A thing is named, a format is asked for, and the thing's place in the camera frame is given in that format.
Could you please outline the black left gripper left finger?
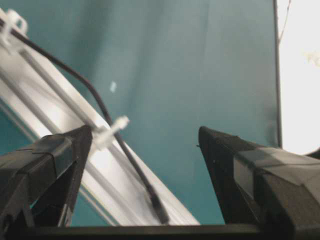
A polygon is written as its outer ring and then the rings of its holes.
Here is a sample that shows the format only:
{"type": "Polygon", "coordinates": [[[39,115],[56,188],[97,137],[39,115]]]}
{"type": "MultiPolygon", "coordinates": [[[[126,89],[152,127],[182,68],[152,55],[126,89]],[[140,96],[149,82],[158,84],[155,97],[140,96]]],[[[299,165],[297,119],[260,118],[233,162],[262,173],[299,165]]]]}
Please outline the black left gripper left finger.
{"type": "Polygon", "coordinates": [[[0,238],[22,228],[68,227],[92,145],[83,125],[0,157],[0,238]]]}

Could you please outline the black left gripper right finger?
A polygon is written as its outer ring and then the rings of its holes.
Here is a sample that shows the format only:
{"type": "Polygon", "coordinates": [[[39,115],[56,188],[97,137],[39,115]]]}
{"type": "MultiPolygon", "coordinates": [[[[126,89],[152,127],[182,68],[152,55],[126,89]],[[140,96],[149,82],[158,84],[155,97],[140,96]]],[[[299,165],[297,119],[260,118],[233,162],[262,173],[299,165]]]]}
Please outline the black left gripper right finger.
{"type": "Polygon", "coordinates": [[[201,126],[198,144],[227,225],[285,240],[320,237],[320,155],[299,155],[201,126]]]}

